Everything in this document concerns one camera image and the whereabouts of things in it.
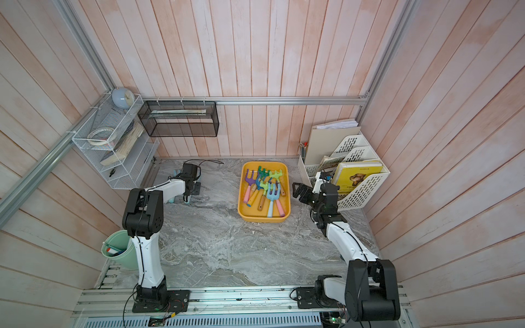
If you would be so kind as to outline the yellow plastic storage box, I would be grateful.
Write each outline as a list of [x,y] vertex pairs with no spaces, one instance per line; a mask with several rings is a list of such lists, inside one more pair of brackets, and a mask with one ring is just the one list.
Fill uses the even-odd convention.
[[250,161],[243,165],[238,213],[245,221],[281,223],[291,214],[288,168],[281,162]]

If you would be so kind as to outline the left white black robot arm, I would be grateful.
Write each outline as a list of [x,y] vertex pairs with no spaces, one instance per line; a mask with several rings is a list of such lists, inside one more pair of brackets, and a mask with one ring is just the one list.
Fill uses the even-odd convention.
[[189,291],[169,291],[161,267],[159,232],[164,224],[164,204],[181,195],[185,202],[200,192],[200,168],[184,163],[182,171],[164,183],[146,189],[132,189],[122,226],[131,237],[138,261],[138,285],[132,312],[186,311]]

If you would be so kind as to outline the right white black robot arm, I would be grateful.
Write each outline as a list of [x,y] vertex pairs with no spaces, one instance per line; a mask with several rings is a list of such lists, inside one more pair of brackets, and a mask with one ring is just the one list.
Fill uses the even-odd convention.
[[401,305],[395,266],[364,246],[339,213],[339,187],[324,182],[318,188],[293,183],[293,197],[311,207],[311,220],[347,264],[346,278],[324,275],[318,277],[313,288],[296,288],[298,307],[331,308],[340,304],[353,321],[399,320]]

